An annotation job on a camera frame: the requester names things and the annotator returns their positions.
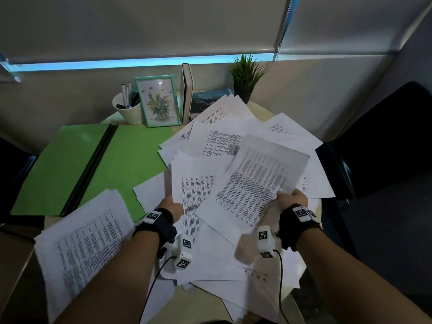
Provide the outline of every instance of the green plant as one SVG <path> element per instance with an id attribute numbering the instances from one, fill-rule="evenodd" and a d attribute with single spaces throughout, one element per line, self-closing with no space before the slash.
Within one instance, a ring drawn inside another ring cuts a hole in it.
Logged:
<path id="1" fill-rule="evenodd" d="M 147 105 L 150 107 L 150 110 L 153 112 L 153 115 L 157 115 L 158 117 L 164 117 L 169 114 L 169 103 L 168 96 L 161 97 L 160 93 L 156 94 L 156 99 L 153 99 L 151 93 L 148 94 L 150 101 Z"/>
<path id="2" fill-rule="evenodd" d="M 269 69 L 269 65 L 260 66 L 261 62 L 253 59 L 252 54 L 248 56 L 242 54 L 240 59 L 235 58 L 234 61 L 235 64 L 229 71 L 234 79 L 234 89 L 239 91 L 252 91 L 255 84 Z"/>

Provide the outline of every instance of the left hand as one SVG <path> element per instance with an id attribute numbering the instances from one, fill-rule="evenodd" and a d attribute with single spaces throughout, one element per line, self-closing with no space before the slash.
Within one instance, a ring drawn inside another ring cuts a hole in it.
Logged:
<path id="1" fill-rule="evenodd" d="M 173 202 L 172 196 L 166 196 L 165 198 L 163 198 L 158 208 L 165 208 L 166 210 L 169 210 L 172 214 L 174 223 L 180 219 L 181 215 L 183 215 L 183 206 L 181 205 L 181 203 Z"/>

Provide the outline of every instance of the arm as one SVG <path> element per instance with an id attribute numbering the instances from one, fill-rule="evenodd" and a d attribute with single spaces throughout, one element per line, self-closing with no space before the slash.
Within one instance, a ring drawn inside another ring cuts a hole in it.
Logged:
<path id="1" fill-rule="evenodd" d="M 174 222 L 183 207 L 166 197 L 159 204 Z M 95 275 L 56 319 L 55 324 L 137 324 L 147 297 L 159 235 L 140 231 Z"/>
<path id="2" fill-rule="evenodd" d="M 278 195 L 279 206 L 307 207 L 296 190 Z M 369 267 L 334 244 L 320 229 L 306 229 L 295 247 L 339 323 L 432 323 L 408 298 Z"/>

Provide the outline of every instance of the potted plant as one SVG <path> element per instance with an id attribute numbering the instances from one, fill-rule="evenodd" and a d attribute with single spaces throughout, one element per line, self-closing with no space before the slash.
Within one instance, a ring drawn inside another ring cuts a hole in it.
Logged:
<path id="1" fill-rule="evenodd" d="M 154 99 L 152 94 L 149 93 L 148 98 L 150 101 L 147 105 L 150 107 L 153 115 L 156 115 L 159 120 L 166 120 L 169 114 L 168 96 L 161 97 L 160 93 L 158 93 L 156 94 L 156 99 Z"/>
<path id="2" fill-rule="evenodd" d="M 253 59 L 252 54 L 242 54 L 240 59 L 235 58 L 234 61 L 229 70 L 234 80 L 234 95 L 239 95 L 244 103 L 248 103 L 255 84 L 267 73 L 269 65 L 260 66 L 261 62 Z"/>

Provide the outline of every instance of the black chair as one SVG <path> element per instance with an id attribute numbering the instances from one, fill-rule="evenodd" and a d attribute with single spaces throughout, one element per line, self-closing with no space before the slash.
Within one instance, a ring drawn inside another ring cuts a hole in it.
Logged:
<path id="1" fill-rule="evenodd" d="M 0 223 L 43 228 L 43 216 L 13 216 L 10 214 L 19 190 L 34 165 L 37 157 L 0 139 L 3 167 L 0 175 L 2 202 L 0 202 Z"/>
<path id="2" fill-rule="evenodd" d="M 432 168 L 431 118 L 429 91 L 411 81 L 316 150 L 336 194 L 322 200 L 323 218 L 330 219 L 353 256 L 357 252 L 341 217 L 343 209 L 349 199 L 368 196 Z"/>

